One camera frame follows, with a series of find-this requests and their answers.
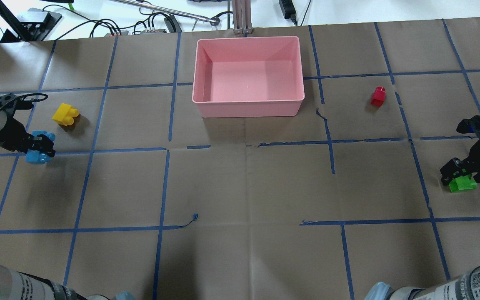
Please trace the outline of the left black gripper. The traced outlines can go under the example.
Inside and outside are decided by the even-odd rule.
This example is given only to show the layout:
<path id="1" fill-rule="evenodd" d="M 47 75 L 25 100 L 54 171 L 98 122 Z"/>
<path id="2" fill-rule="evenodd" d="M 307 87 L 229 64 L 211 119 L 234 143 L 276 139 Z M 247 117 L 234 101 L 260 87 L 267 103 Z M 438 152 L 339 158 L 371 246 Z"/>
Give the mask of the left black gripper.
<path id="1" fill-rule="evenodd" d="M 30 110 L 32 103 L 27 95 L 6 94 L 0 96 L 0 148 L 14 152 L 26 152 L 26 158 L 54 158 L 56 154 L 54 133 L 33 133 L 15 119 L 17 110 Z"/>

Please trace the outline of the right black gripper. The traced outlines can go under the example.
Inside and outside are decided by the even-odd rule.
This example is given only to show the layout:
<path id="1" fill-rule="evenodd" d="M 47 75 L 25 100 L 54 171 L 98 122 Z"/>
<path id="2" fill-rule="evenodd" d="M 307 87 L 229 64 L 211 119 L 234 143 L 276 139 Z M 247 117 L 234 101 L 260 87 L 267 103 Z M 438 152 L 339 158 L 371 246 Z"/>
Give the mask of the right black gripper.
<path id="1" fill-rule="evenodd" d="M 480 115 L 461 120 L 456 131 L 461 134 L 474 133 L 478 141 L 470 148 L 465 159 L 451 159 L 441 167 L 441 182 L 444 186 L 463 175 L 472 174 L 474 180 L 480 180 Z"/>

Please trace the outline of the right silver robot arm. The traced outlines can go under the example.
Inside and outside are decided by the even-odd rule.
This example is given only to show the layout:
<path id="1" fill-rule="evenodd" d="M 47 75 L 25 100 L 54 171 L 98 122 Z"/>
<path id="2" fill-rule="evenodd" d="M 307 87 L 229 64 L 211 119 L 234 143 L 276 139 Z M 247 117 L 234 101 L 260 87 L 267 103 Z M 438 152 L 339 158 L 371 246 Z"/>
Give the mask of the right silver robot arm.
<path id="1" fill-rule="evenodd" d="M 480 183 L 480 116 L 461 120 L 459 133 L 474 133 L 477 142 L 465 159 L 453 158 L 441 169 L 441 182 L 451 192 L 476 188 Z M 412 286 L 393 289 L 384 282 L 376 283 L 366 295 L 367 300 L 480 300 L 480 266 L 446 283 L 430 288 Z"/>

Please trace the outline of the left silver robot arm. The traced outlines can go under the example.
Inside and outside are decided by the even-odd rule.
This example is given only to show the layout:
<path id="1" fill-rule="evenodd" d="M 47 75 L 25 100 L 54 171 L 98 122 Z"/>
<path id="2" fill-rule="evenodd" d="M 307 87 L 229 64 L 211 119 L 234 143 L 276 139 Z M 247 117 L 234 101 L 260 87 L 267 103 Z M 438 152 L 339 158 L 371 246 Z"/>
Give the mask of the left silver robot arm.
<path id="1" fill-rule="evenodd" d="M 55 155 L 53 135 L 31 135 L 14 118 L 16 110 L 30 110 L 34 103 L 47 99 L 46 94 L 31 93 L 0 96 L 0 148 L 17 152 L 38 150 L 52 158 Z M 74 289 L 49 279 L 29 275 L 0 265 L 0 300 L 83 300 Z"/>

